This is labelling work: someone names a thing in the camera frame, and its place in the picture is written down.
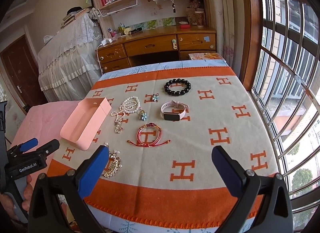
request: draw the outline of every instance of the blue gripper pad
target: blue gripper pad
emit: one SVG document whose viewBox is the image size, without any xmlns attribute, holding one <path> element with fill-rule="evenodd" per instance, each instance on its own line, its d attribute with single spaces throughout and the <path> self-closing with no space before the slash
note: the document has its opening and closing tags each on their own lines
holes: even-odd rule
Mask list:
<svg viewBox="0 0 320 233">
<path fill-rule="evenodd" d="M 38 145 L 38 140 L 37 138 L 32 138 L 29 141 L 26 141 L 25 143 L 20 145 L 20 151 L 21 152 L 26 152 L 32 149 L 33 147 Z"/>
<path fill-rule="evenodd" d="M 109 161 L 109 149 L 108 147 L 101 145 L 95 151 L 94 155 L 96 155 L 96 157 L 89 164 L 83 175 L 79 178 L 78 193 L 81 199 L 91 194 L 94 186 L 102 174 L 103 169 Z"/>
<path fill-rule="evenodd" d="M 232 160 L 221 146 L 216 146 L 212 149 L 211 158 L 230 194 L 237 198 L 242 196 L 243 184 L 233 167 L 236 162 L 240 170 L 243 170 L 240 164 Z"/>
</svg>

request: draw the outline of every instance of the pink box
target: pink box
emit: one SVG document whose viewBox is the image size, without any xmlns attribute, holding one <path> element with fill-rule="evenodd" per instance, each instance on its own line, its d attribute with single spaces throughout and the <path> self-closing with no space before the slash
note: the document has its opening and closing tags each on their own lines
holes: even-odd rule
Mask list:
<svg viewBox="0 0 320 233">
<path fill-rule="evenodd" d="M 60 136 L 77 148 L 87 150 L 110 110 L 105 97 L 83 99 L 62 127 Z"/>
</svg>

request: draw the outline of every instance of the blue flower charm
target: blue flower charm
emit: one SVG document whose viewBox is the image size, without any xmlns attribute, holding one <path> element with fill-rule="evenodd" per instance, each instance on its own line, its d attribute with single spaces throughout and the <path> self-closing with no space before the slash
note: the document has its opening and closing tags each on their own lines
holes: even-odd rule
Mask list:
<svg viewBox="0 0 320 233">
<path fill-rule="evenodd" d="M 143 114 L 141 114 L 141 120 L 142 121 L 145 121 L 145 120 L 147 120 L 147 113 L 143 113 Z"/>
<path fill-rule="evenodd" d="M 159 100 L 159 94 L 153 94 L 152 100 L 153 100 L 154 102 L 158 102 L 158 100 Z"/>
</svg>

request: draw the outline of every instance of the wooden door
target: wooden door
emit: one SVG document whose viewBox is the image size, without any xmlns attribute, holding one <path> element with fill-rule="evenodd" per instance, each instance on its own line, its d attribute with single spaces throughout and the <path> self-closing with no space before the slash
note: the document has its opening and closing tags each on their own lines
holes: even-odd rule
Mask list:
<svg viewBox="0 0 320 233">
<path fill-rule="evenodd" d="M 24 35 L 7 47 L 1 53 L 1 58 L 12 85 L 26 105 L 36 106 L 48 102 L 40 89 L 38 67 Z"/>
</svg>

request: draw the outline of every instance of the desk drawer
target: desk drawer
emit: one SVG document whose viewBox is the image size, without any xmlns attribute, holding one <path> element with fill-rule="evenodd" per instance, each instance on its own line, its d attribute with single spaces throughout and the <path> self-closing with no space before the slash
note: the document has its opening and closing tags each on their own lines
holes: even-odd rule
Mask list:
<svg viewBox="0 0 320 233">
<path fill-rule="evenodd" d="M 178 50 L 173 48 L 172 40 L 176 35 L 164 35 L 130 41 L 124 44 L 128 56 L 136 56 L 154 52 Z"/>
<path fill-rule="evenodd" d="M 216 50 L 216 34 L 214 33 L 190 33 L 178 34 L 180 50 Z"/>
<path fill-rule="evenodd" d="M 102 64 L 127 57 L 122 44 L 98 50 L 98 56 Z"/>
<path fill-rule="evenodd" d="M 107 73 L 107 72 L 111 72 L 119 69 L 127 69 L 129 67 L 130 65 L 127 58 L 101 64 L 103 73 Z"/>
</svg>

